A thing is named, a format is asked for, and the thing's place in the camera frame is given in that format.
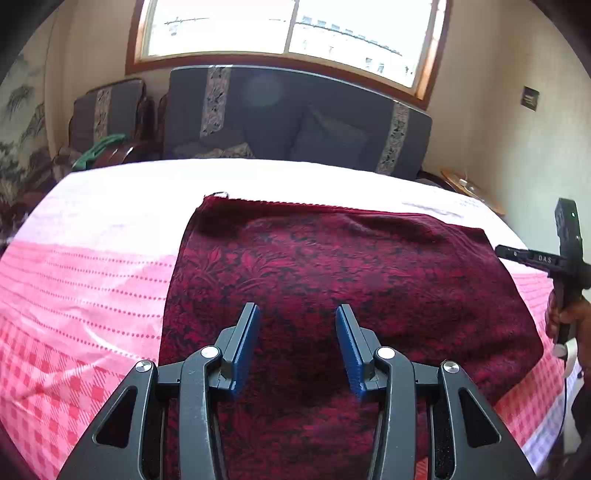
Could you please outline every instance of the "red patterned towel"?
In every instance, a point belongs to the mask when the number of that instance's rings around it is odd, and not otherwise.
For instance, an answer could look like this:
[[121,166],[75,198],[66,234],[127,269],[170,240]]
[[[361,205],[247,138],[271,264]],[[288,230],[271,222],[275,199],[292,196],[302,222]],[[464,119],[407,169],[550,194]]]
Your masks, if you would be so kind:
[[[247,301],[262,312],[251,372],[219,412],[231,480],[365,477],[377,407],[349,392],[341,303],[412,361],[459,362],[493,404],[542,354],[484,232],[426,215],[207,197],[181,243],[160,364],[213,343]],[[426,455],[424,409],[417,448]],[[172,477],[174,432],[167,463]]]

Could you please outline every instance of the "gray pillow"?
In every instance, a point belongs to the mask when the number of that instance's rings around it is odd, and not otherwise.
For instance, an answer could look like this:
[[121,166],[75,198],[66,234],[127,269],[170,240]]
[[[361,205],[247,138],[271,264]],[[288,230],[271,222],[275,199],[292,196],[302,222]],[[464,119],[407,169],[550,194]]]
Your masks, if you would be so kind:
[[208,158],[213,150],[228,150],[246,143],[242,130],[224,127],[199,140],[179,145],[173,151],[176,158]]
[[255,158],[250,146],[244,142],[233,147],[214,148],[203,154],[196,154],[192,158]]
[[358,168],[367,142],[363,130],[308,107],[289,159]]

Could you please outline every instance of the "wooden window frame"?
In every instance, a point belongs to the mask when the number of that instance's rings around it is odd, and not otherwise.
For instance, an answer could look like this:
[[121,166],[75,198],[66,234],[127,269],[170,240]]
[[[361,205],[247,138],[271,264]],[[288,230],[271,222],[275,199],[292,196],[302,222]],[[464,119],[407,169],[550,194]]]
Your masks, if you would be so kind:
[[441,66],[443,51],[447,40],[450,19],[452,16],[453,0],[447,0],[443,18],[443,27],[439,40],[432,38],[423,54],[423,69],[419,73],[418,87],[415,94],[393,86],[394,83],[370,72],[359,72],[354,67],[336,67],[330,61],[314,58],[307,60],[306,56],[290,56],[267,53],[214,53],[214,54],[180,54],[170,57],[160,57],[154,60],[142,59],[145,29],[149,15],[150,0],[135,0],[134,13],[131,17],[127,54],[125,57],[125,74],[133,75],[150,70],[185,67],[191,65],[257,65],[265,67],[280,67],[317,73],[327,77],[344,80],[390,97],[401,100],[409,105],[426,110],[433,94],[437,74]]

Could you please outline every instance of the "metal screw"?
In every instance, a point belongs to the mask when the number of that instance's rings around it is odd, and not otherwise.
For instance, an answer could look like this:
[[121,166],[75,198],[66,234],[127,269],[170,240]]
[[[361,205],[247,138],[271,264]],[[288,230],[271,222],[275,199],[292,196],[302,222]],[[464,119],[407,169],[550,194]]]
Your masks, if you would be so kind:
[[204,346],[201,349],[201,356],[204,356],[205,358],[214,358],[217,356],[218,352],[219,350],[216,346]]
[[389,360],[391,358],[394,358],[394,355],[396,355],[396,350],[394,350],[393,348],[390,348],[389,346],[383,346],[378,348],[378,356],[380,358],[384,358],[386,360]]
[[452,361],[447,361],[443,364],[443,369],[449,374],[457,374],[460,371],[460,366]]
[[150,368],[152,368],[152,362],[150,360],[140,360],[135,364],[135,369],[141,374],[147,372]]

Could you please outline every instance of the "human hand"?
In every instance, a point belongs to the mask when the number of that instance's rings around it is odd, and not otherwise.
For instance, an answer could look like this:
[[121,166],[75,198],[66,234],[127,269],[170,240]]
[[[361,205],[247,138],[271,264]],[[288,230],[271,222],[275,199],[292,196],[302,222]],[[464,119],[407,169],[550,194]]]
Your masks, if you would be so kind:
[[556,294],[553,290],[548,298],[545,319],[546,335],[552,339],[558,335],[561,323],[578,324],[579,364],[583,367],[584,372],[588,371],[591,376],[591,303],[582,297],[581,300],[559,312],[556,307]]

